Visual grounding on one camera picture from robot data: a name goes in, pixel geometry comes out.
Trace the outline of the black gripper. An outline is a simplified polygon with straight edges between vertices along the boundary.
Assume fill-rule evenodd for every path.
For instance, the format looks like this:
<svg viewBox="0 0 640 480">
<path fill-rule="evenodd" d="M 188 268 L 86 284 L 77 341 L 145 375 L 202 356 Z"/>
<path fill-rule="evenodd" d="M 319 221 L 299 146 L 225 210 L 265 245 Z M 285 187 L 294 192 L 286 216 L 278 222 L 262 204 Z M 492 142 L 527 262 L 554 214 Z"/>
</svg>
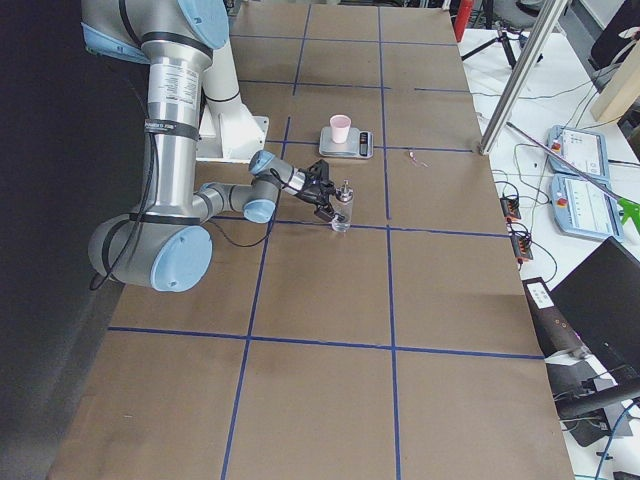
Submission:
<svg viewBox="0 0 640 480">
<path fill-rule="evenodd" d="M 335 196 L 335 184 L 325 187 L 319 184 L 313 184 L 307 179 L 305 173 L 305 181 L 300 192 L 296 197 L 300 200 L 316 206 L 314 215 L 323 222 L 331 222 L 332 224 L 346 223 L 346 204 L 339 200 L 331 199 Z"/>
</svg>

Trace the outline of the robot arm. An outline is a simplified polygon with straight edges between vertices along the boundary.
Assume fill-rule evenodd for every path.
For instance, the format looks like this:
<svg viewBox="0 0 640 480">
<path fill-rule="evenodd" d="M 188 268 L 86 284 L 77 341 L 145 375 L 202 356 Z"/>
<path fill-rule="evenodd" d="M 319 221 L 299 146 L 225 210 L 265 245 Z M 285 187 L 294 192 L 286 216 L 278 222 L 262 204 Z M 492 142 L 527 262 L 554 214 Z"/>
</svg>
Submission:
<svg viewBox="0 0 640 480">
<path fill-rule="evenodd" d="M 82 28 L 90 52 L 149 68 L 141 200 L 94 231 L 92 289 L 191 289 L 213 257 L 206 223 L 232 211 L 268 224 L 282 193 L 334 219 L 328 164 L 299 169 L 264 149 L 266 121 L 241 99 L 223 2 L 86 1 Z"/>
</svg>

